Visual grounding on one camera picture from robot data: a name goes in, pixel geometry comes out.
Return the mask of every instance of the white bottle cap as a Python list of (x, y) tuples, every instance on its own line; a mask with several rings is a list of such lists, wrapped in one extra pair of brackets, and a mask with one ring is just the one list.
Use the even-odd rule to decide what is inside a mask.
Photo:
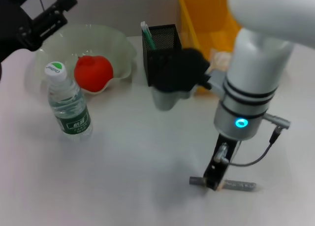
[(45, 67), (45, 74), (51, 83), (60, 83), (67, 78), (67, 70), (63, 63), (51, 62)]

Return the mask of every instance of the blue led light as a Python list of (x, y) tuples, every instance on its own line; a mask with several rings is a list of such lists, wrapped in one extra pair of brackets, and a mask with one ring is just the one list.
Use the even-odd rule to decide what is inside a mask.
[(237, 119), (235, 125), (238, 128), (244, 128), (248, 125), (248, 121), (246, 119)]

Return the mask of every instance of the red apple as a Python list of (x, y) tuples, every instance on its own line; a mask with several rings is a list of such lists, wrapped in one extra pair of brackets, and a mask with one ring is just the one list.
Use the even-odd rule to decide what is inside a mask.
[(79, 57), (74, 69), (74, 78), (78, 85), (90, 92), (101, 91), (113, 77), (113, 67), (103, 56)]

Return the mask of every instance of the plastic bottle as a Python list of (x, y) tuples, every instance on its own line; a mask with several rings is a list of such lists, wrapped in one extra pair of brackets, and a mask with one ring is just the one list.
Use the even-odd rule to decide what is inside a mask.
[(45, 74), (49, 81), (48, 102), (63, 133), (71, 140), (87, 139), (93, 128), (80, 87), (60, 62), (46, 65)]

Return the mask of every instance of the green bottle label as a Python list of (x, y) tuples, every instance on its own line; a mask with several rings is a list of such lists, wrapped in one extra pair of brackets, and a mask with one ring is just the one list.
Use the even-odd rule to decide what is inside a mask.
[(87, 106), (81, 114), (71, 119), (62, 119), (57, 117), (57, 121), (63, 132), (67, 134), (79, 134), (84, 132), (91, 124), (91, 118)]

